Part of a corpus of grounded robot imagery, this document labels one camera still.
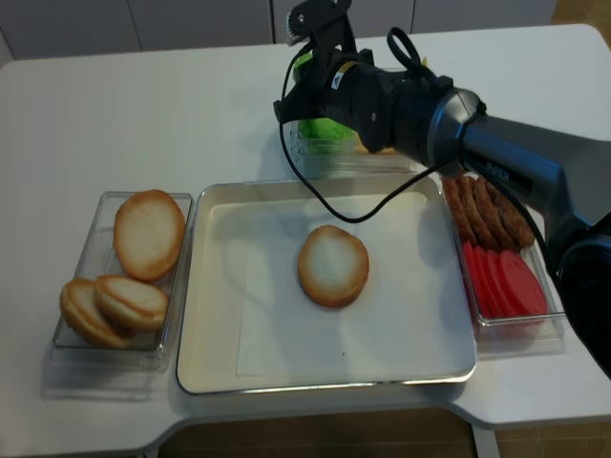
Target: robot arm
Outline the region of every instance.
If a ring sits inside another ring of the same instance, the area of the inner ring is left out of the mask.
[[[516,203],[531,224],[519,202],[539,211],[546,239],[537,236],[539,245],[569,323],[611,378],[611,142],[487,116],[477,95],[424,67],[398,29],[390,31],[388,42],[406,70],[377,69],[371,51],[356,51],[350,4],[307,0],[288,15],[289,41],[309,38],[296,58],[312,51],[312,59],[286,98],[283,91],[274,103],[281,127],[329,117],[356,131],[372,153],[392,146],[447,176],[473,170]],[[288,158],[283,138],[282,143]]]

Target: wooden floor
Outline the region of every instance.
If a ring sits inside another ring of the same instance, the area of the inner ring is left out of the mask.
[[[611,0],[558,0],[553,22],[591,24],[611,47]],[[498,431],[496,439],[502,458],[611,458],[611,422]],[[176,458],[475,456],[469,425],[436,409],[188,427],[159,450]]]
[[[589,24],[611,48],[611,0],[558,0],[553,24]]]

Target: black cable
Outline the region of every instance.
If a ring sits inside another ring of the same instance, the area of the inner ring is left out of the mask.
[[[543,262],[545,262],[545,270],[548,275],[552,279],[552,283],[556,287],[558,294],[560,295],[560,300],[562,301],[562,292],[560,288],[560,282],[558,279],[558,274],[554,264],[552,263],[552,258],[550,257],[550,252],[547,249],[547,243],[545,243],[545,239],[541,235],[538,230],[533,217],[530,212],[522,205],[522,203],[514,197],[500,182],[496,179],[493,174],[488,173],[488,171],[479,165],[476,160],[472,160],[472,154],[466,151],[462,151],[458,154],[458,157],[461,161],[468,164],[470,168],[472,168],[475,172],[480,174],[482,177],[486,178],[488,181],[492,183],[492,185],[498,190],[500,194],[502,194],[507,200],[509,200],[519,211],[519,213],[526,219],[526,222],[530,226],[533,234],[535,235],[535,239],[537,240],[538,246],[541,249],[541,255],[543,256]]]
[[[297,59],[299,59],[302,55],[304,55],[305,53],[309,52],[311,50],[311,46],[305,45],[298,53],[297,55],[295,55],[292,60],[290,61],[290,64],[288,64],[288,69],[286,69],[286,75],[284,77],[284,84],[283,84],[283,93],[281,96],[281,106],[284,103],[284,96],[286,94],[286,86],[288,84],[288,78],[290,77],[290,71],[293,68],[293,65],[295,65],[295,62],[297,61]],[[316,190],[316,188],[314,188],[314,186],[312,186],[312,184],[301,174],[301,172],[299,172],[299,170],[297,170],[297,167],[295,166],[295,164],[293,163],[293,160],[290,157],[290,154],[288,153],[288,150],[286,149],[286,143],[284,142],[284,130],[283,130],[283,122],[282,122],[282,114],[279,116],[280,121],[279,121],[279,126],[280,126],[280,142],[283,146],[283,152],[284,152],[284,157],[286,157],[286,161],[288,162],[288,165],[290,166],[290,168],[293,170],[293,173],[297,176],[297,178],[305,185],[305,187],[307,189],[310,190],[310,192],[321,201],[321,203],[325,206],[325,208],[337,219],[340,219],[344,222],[349,222],[349,223],[358,223],[358,222],[363,222],[369,218],[371,218],[372,216],[374,216],[376,213],[378,213],[380,210],[382,210],[382,207],[384,207],[387,203],[389,203],[389,201],[391,201],[393,198],[397,197],[399,194],[401,194],[403,191],[405,191],[407,188],[409,188],[410,186],[412,186],[414,183],[416,183],[417,181],[419,181],[420,179],[427,177],[428,175],[438,171],[440,168],[442,168],[444,165],[448,164],[453,158],[448,158],[447,160],[439,163],[439,164],[435,164],[433,167],[430,167],[429,169],[425,170],[424,172],[416,175],[415,177],[410,178],[409,180],[407,180],[405,183],[403,183],[401,186],[399,186],[397,189],[395,189],[394,191],[392,191],[390,194],[388,194],[385,198],[383,198],[380,203],[378,203],[375,208],[373,208],[370,212],[368,212],[367,214],[359,217],[359,218],[350,218],[350,217],[346,217],[344,215],[342,215],[341,213],[339,213],[337,210],[335,210],[333,207],[331,207],[329,205],[329,203],[325,200],[325,198],[323,198],[323,196]]]
[[[401,42],[408,52],[407,54],[405,54],[401,48],[399,48],[396,41],[394,41],[394,38],[397,38]],[[412,76],[422,76],[429,82],[435,80],[435,74],[431,71],[431,69],[422,65],[420,54],[418,54],[416,47],[413,45],[410,38],[404,31],[398,27],[391,28],[389,34],[386,35],[386,42],[388,43],[394,58],[397,59],[408,70],[408,72],[411,73]]]

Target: tomato slice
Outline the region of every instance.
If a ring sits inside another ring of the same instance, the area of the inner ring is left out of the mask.
[[[498,254],[494,251],[489,251],[486,254],[486,267],[484,275],[488,275],[487,282],[490,285],[491,294],[495,306],[500,313],[500,317],[512,318],[519,316],[516,312],[516,308],[512,305],[512,302],[507,297],[507,294],[501,287],[500,280],[498,278]]]
[[[547,313],[547,301],[531,272],[520,256],[503,251],[498,258],[500,285],[519,315]]]
[[[474,249],[475,272],[479,276],[484,301],[488,308],[491,318],[501,318],[503,316],[501,308],[498,306],[495,294],[493,293],[492,283],[489,279],[488,263],[486,262],[486,252],[481,246]]]
[[[469,278],[474,286],[475,298],[477,299],[479,311],[484,318],[490,318],[490,311],[488,310],[488,304],[486,303],[486,298],[484,297],[481,279],[479,275],[477,275],[477,271],[475,269],[474,248],[471,246],[469,241],[466,241],[462,245],[462,251],[465,255],[465,262],[467,264],[467,270],[469,271]]]

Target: sliced bun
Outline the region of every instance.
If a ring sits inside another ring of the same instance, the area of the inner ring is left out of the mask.
[[[313,301],[336,308],[361,294],[369,274],[369,256],[353,235],[336,226],[321,226],[305,241],[297,270]]]
[[[95,280],[95,303],[104,315],[136,331],[163,327],[168,295],[159,288],[119,275]]]
[[[74,279],[66,283],[59,297],[59,308],[76,334],[90,344],[108,348],[124,348],[134,338],[134,332],[123,329],[101,314],[95,306],[95,283]]]
[[[179,259],[183,236],[181,210],[158,189],[133,195],[116,212],[116,255],[135,279],[152,281],[172,270]]]

